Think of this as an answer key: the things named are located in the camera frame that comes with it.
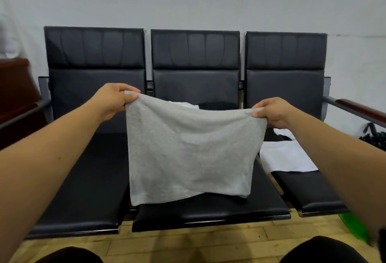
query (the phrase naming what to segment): black chair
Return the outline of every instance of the black chair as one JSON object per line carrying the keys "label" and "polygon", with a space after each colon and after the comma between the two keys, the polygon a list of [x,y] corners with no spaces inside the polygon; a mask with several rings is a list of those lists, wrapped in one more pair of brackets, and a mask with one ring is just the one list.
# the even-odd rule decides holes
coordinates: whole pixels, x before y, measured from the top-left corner
{"label": "black chair", "polygon": [[[244,107],[281,97],[321,119],[326,47],[326,34],[247,32]],[[268,128],[264,140],[289,139]],[[348,211],[319,171],[276,171],[272,175],[302,216]]]}
{"label": "black chair", "polygon": [[[45,27],[54,119],[108,82],[146,92],[143,29]],[[126,120],[99,126],[27,238],[118,233],[129,203]]]}
{"label": "black chair", "polygon": [[[154,95],[206,109],[239,107],[240,33],[152,30]],[[289,219],[278,191],[254,164],[247,199],[204,193],[162,204],[142,204],[133,231]]]}

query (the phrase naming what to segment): chair backrest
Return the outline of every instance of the chair backrest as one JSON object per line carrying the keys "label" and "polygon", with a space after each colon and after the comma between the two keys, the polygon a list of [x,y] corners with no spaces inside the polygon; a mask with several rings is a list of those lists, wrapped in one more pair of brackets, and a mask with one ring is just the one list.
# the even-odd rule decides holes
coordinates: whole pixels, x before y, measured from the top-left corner
{"label": "chair backrest", "polygon": [[154,96],[238,107],[239,31],[152,30]]}
{"label": "chair backrest", "polygon": [[[105,83],[127,83],[146,92],[143,29],[45,27],[44,33],[55,119]],[[116,114],[97,132],[126,132],[125,114]]]}
{"label": "chair backrest", "polygon": [[244,107],[281,97],[321,117],[327,35],[247,32]]}

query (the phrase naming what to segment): white wall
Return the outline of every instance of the white wall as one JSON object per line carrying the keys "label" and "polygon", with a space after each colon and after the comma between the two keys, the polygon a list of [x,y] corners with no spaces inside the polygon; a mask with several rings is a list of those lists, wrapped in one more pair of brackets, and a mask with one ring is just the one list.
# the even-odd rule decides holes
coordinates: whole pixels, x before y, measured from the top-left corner
{"label": "white wall", "polygon": [[[35,78],[47,75],[43,26],[145,28],[147,63],[151,28],[324,32],[331,95],[386,111],[386,0],[6,1]],[[326,122],[353,135],[366,123],[333,108]]]}

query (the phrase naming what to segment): forearm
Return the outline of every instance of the forearm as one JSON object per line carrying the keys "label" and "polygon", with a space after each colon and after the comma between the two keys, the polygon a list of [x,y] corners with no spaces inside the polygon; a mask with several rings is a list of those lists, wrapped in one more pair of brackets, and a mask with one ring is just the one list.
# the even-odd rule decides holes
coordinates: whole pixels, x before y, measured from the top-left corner
{"label": "forearm", "polygon": [[85,104],[0,152],[0,262],[8,262],[100,124]]}
{"label": "forearm", "polygon": [[386,226],[386,153],[300,111],[288,128],[350,210],[377,235]]}

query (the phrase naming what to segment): finger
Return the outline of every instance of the finger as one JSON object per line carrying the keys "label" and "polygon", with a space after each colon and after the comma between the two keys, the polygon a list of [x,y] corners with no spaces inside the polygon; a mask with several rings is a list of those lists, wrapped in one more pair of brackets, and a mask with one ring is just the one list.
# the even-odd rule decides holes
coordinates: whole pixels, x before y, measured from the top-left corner
{"label": "finger", "polygon": [[130,94],[124,94],[123,100],[125,101],[125,104],[129,104],[136,100],[138,98],[138,93],[130,93]]}
{"label": "finger", "polygon": [[119,91],[130,90],[130,91],[141,93],[141,90],[126,83],[116,83],[116,85],[118,86]]}
{"label": "finger", "polygon": [[265,114],[265,109],[261,109],[258,112],[254,112],[252,114],[252,116],[254,118],[266,118],[267,117],[267,115]]}
{"label": "finger", "polygon": [[262,101],[255,104],[252,108],[257,109],[258,107],[266,107],[267,105],[271,104],[272,101],[273,101],[273,98],[272,99],[263,99]]}

